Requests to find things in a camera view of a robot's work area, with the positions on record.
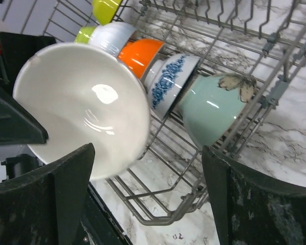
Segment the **beige patterned bowl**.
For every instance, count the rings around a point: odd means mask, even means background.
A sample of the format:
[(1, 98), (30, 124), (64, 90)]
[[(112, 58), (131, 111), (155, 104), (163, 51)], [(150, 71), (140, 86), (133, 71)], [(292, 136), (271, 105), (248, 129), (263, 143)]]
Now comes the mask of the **beige patterned bowl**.
[(150, 128), (146, 92), (117, 58), (88, 45), (57, 43), (35, 53), (15, 80), (13, 98), (47, 131), (29, 148), (48, 164), (91, 143), (91, 180), (113, 177), (143, 154)]

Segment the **grey bowl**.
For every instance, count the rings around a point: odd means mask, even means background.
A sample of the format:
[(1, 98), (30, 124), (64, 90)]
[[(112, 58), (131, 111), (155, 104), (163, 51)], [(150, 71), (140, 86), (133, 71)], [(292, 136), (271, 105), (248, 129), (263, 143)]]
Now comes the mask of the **grey bowl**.
[(130, 39), (136, 39), (137, 28), (126, 22), (112, 22), (98, 26), (91, 34), (88, 44), (118, 57)]

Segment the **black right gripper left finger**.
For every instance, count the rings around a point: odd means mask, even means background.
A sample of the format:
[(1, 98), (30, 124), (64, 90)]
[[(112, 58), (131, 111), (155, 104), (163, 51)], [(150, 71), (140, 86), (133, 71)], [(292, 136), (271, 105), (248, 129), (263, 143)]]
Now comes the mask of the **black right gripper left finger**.
[(72, 244), (82, 215), (95, 150), (68, 155), (0, 183), (0, 244)]

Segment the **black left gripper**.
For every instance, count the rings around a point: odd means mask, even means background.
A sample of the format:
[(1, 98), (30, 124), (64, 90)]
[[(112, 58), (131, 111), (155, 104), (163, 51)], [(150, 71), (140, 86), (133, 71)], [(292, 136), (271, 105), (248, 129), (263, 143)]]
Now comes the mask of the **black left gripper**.
[(55, 43), (51, 36), (0, 32), (0, 146), (47, 142), (46, 129), (3, 89), (13, 89), (28, 59)]

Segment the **white round bowl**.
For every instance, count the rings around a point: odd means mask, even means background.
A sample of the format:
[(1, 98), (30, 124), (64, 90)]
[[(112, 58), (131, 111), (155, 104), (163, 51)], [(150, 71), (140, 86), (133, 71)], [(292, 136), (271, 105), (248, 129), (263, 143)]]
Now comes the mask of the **white round bowl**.
[(165, 42), (156, 39), (141, 39), (128, 42), (118, 58), (128, 66), (138, 79), (142, 79), (150, 64)]

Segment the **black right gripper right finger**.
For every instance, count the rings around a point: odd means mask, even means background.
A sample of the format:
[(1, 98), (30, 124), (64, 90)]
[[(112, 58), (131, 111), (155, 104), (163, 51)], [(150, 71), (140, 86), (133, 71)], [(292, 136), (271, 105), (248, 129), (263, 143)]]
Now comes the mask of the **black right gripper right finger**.
[(306, 187), (209, 146), (202, 165), (220, 244), (306, 244)]

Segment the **yellow-green bowl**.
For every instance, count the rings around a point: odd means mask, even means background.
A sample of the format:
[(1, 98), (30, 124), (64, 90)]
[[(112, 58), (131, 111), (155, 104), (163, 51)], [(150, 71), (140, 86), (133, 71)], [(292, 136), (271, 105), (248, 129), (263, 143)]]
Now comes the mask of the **yellow-green bowl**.
[(106, 25), (112, 21), (122, 0), (93, 0), (92, 13), (100, 25)]

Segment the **blue floral bowl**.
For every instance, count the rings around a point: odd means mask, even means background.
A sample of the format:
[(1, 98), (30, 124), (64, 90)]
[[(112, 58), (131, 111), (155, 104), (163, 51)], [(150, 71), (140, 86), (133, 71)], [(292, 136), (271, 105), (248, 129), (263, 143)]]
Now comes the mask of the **blue floral bowl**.
[(144, 85), (150, 107), (159, 119), (166, 117), (199, 60), (198, 56), (179, 53), (157, 60), (151, 67)]

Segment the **celadon green bowl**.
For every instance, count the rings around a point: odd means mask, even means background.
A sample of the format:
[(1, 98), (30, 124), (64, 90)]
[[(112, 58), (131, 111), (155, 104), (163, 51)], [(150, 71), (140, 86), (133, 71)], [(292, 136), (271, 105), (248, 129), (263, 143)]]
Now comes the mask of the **celadon green bowl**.
[(240, 116), (257, 90), (253, 76), (198, 75), (178, 103), (189, 137), (201, 150), (219, 140)]

